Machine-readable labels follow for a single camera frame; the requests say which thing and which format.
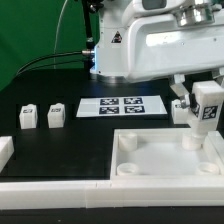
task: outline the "white paper with markers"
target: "white paper with markers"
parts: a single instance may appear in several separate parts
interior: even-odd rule
[[[77,117],[167,114],[160,96],[81,99]]]

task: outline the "green backdrop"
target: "green backdrop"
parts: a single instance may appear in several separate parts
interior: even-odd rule
[[[0,0],[0,90],[10,83],[22,65],[54,52],[56,29],[64,2]],[[91,16],[91,21],[94,36],[98,39],[97,16]],[[81,0],[68,0],[58,37],[57,52],[85,48]],[[64,65],[66,68],[71,66],[81,67],[82,64]]]

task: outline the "black table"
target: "black table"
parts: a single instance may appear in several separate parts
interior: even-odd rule
[[[187,77],[186,87],[211,79],[210,73]],[[160,95],[168,115],[76,118],[81,98]],[[168,80],[105,84],[90,80],[84,70],[32,71],[0,93],[0,136],[14,136],[15,153],[0,182],[107,180],[110,178],[115,129],[187,127],[173,125],[170,105],[176,97]],[[66,106],[64,128],[49,129],[50,105]],[[19,113],[38,106],[38,128],[21,130]],[[222,110],[218,130],[224,136]],[[1,211],[0,223],[223,223],[222,207],[104,208]]]

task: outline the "white 3d printed block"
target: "white 3d printed block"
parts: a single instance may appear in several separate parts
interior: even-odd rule
[[[65,123],[65,106],[61,103],[52,105],[47,117],[49,128],[62,128]]]
[[[172,101],[171,113],[174,124],[187,124],[188,108],[182,109],[180,100]]]
[[[12,137],[0,138],[0,172],[14,152]]]
[[[21,129],[30,129],[37,127],[37,107],[29,104],[23,106],[19,115]]]

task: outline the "black cable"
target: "black cable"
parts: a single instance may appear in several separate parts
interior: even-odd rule
[[[39,68],[44,68],[44,67],[48,67],[48,66],[54,66],[54,65],[63,65],[63,64],[69,64],[69,63],[73,63],[73,62],[84,62],[83,60],[73,60],[73,61],[66,61],[66,62],[58,62],[58,63],[52,63],[52,64],[46,64],[46,65],[40,65],[40,66],[36,66],[27,70],[24,70],[20,73],[17,73],[16,76],[14,78],[19,77],[21,74],[25,73],[25,72],[29,72],[35,69],[39,69]]]
[[[46,55],[43,57],[39,57],[37,59],[34,59],[30,62],[28,62],[27,64],[25,64],[22,68],[20,68],[17,73],[16,73],[16,77],[18,74],[22,73],[26,68],[28,68],[29,66],[39,62],[39,61],[44,61],[50,58],[59,58],[59,57],[67,57],[67,56],[73,56],[73,55],[79,55],[82,54],[81,51],[74,51],[74,52],[66,52],[66,53],[58,53],[58,54],[50,54],[50,55]]]
[[[87,0],[82,0],[82,9],[86,28],[86,47],[87,49],[93,49],[95,44],[93,41],[93,34],[92,34]]]

